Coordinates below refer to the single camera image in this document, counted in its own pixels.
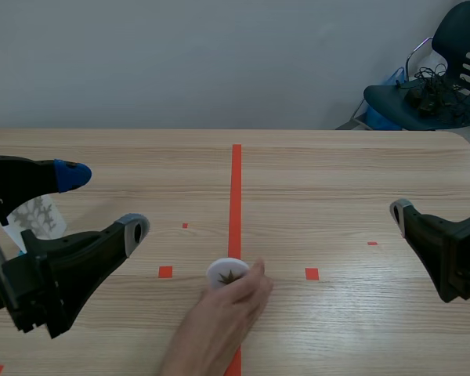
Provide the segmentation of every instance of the blue bag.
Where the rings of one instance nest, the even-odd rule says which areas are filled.
[[[405,70],[403,67],[400,67],[395,71],[394,74],[390,76],[388,80],[383,82],[383,85],[395,85],[396,81],[403,84],[406,81],[406,75],[404,74]],[[377,111],[375,111],[371,106],[367,108],[366,113],[366,124],[369,125],[372,129],[377,131],[400,131],[402,127],[397,125],[390,120],[381,116]]]

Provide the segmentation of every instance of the chair backrest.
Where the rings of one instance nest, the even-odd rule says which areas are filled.
[[[446,59],[448,77],[470,81],[470,1],[448,12],[437,29],[432,47]],[[470,90],[469,84],[463,86]]]

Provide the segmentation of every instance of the white disc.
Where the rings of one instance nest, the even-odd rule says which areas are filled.
[[[231,271],[233,278],[239,278],[244,276],[248,270],[248,264],[238,258],[220,258],[208,267],[206,276],[212,288],[221,288],[226,286],[226,284],[222,282],[222,276],[225,277],[225,280],[229,280]]]

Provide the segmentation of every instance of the blue gripper tip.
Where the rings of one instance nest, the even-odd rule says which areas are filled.
[[[59,193],[76,190],[87,184],[92,177],[91,169],[82,163],[55,159],[54,168],[56,170],[57,191]]]

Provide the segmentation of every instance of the chair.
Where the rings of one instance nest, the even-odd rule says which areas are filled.
[[[407,57],[406,81],[409,81],[407,68],[410,58],[428,41],[432,41],[432,48],[447,61],[445,79],[450,82],[459,81],[459,85],[470,92],[470,1],[462,2],[452,8],[439,25],[435,36],[426,38]],[[406,82],[402,88],[414,87],[417,83],[417,81]],[[430,131],[470,125],[470,116],[466,124],[452,124],[452,122],[448,124],[447,121],[442,122],[438,116],[421,117],[418,110],[404,100],[407,92],[407,89],[397,88],[396,85],[369,86],[364,90],[363,97],[379,114],[407,130]],[[362,104],[363,101],[353,113],[351,120],[365,125],[355,119]]]

